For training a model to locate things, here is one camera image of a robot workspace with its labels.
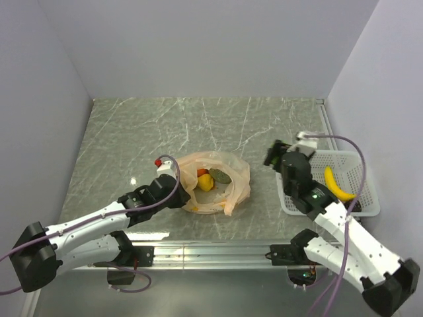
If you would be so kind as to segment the yellow mango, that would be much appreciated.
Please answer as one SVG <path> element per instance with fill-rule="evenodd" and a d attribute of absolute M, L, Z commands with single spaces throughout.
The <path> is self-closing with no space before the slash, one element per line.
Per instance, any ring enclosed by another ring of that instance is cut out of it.
<path fill-rule="evenodd" d="M 214 179 L 210 174 L 203 174 L 198 177 L 197 187 L 204 192 L 209 192 L 214 187 Z"/>

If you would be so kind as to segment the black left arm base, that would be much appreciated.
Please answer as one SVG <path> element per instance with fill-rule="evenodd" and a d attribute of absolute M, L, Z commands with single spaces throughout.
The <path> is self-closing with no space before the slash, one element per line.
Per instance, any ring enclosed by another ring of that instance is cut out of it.
<path fill-rule="evenodd" d="M 153 265 L 154 252 L 154 246 L 136 246 L 131 252 L 122 252 L 111 262 L 97 262 L 93 266 L 107 269 L 106 280 L 110 289 L 121 293 L 140 293 L 152 284 L 151 277 L 140 269 Z M 136 277 L 143 277 L 146 285 L 140 289 L 128 289 Z"/>

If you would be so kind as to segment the bright green apple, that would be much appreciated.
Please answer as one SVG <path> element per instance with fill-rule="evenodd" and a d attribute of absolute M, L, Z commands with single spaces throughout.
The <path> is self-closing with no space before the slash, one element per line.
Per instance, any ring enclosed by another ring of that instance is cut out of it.
<path fill-rule="evenodd" d="M 276 163 L 278 161 L 279 155 L 277 151 L 272 152 L 272 159 L 270 161 L 271 165 L 276 166 Z"/>

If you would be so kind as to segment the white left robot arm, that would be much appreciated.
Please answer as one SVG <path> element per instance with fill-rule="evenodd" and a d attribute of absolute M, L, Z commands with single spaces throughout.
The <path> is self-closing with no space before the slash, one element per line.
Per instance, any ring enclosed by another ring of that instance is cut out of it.
<path fill-rule="evenodd" d="M 189 200 L 180 182 L 163 174 L 81 218 L 48 227 L 39 222 L 28 225 L 9 254 L 21 290 L 37 291 L 59 274 L 89 264 L 134 265 L 142 255 L 125 229 Z"/>

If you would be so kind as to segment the orange translucent plastic bag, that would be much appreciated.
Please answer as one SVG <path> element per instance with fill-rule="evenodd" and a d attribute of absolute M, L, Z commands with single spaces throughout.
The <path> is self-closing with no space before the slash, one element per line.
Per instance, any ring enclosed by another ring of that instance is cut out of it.
<path fill-rule="evenodd" d="M 223 213 L 231 216 L 236 206 L 250 196 L 250 165 L 233 153 L 206 151 L 178 158 L 181 184 L 190 195 L 184 210 L 201 215 Z M 229 184 L 216 182 L 204 192 L 198 188 L 199 169 L 219 170 L 230 178 Z"/>

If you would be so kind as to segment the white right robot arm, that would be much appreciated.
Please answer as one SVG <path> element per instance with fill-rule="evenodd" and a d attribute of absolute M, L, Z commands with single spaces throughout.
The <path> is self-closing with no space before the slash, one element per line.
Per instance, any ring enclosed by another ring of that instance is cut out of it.
<path fill-rule="evenodd" d="M 264 165 L 281 176 L 283 193 L 298 211 L 330 233 L 343 248 L 305 229 L 292 238 L 291 256 L 299 264 L 311 261 L 336 273 L 335 293 L 341 280 L 346 280 L 376 314 L 392 316 L 416 291 L 420 266 L 390 251 L 355 220 L 350 210 L 357 197 L 341 198 L 314 179 L 311 161 L 317 155 L 317 141 L 307 132 L 300 133 L 293 145 L 275 140 Z"/>

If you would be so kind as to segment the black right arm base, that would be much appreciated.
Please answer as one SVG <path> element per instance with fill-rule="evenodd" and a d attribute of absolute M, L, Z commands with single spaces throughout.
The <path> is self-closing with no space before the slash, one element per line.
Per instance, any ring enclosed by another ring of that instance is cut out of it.
<path fill-rule="evenodd" d="M 324 279 L 328 271 L 317 273 L 317 263 L 309 260 L 305 252 L 292 244 L 272 244 L 265 258 L 271 261 L 272 266 L 287 268 L 288 281 L 294 287 L 307 289 L 316 286 Z"/>

